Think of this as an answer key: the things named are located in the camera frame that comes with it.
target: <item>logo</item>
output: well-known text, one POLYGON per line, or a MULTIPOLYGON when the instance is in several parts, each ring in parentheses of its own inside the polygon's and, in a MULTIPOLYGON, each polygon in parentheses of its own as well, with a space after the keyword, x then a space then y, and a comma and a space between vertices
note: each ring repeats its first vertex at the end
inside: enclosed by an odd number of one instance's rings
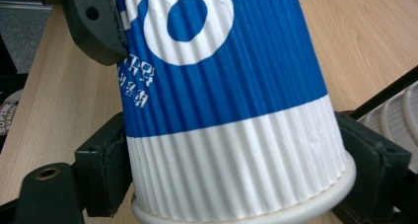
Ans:
MULTIPOLYGON (((138 6, 146 0, 125 0, 121 12, 123 26, 131 28, 138 18, 138 6)), ((196 64, 211 57, 227 39, 234 23, 232 0, 202 0, 207 15, 202 29, 187 41, 174 39, 168 30, 171 9, 179 0, 148 0, 143 31, 150 50, 163 61, 177 66, 196 64)))

